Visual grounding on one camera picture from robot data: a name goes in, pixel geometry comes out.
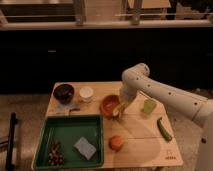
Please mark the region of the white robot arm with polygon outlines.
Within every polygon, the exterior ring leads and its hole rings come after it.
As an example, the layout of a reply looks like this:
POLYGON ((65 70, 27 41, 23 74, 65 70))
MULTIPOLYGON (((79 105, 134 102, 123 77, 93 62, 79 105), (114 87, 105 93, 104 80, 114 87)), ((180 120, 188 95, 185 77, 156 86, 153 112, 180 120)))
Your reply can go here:
POLYGON ((122 72, 121 101, 131 104, 139 91, 173 107, 203 131, 195 171, 213 171, 213 99, 163 84, 149 78, 149 67, 139 63, 122 72))

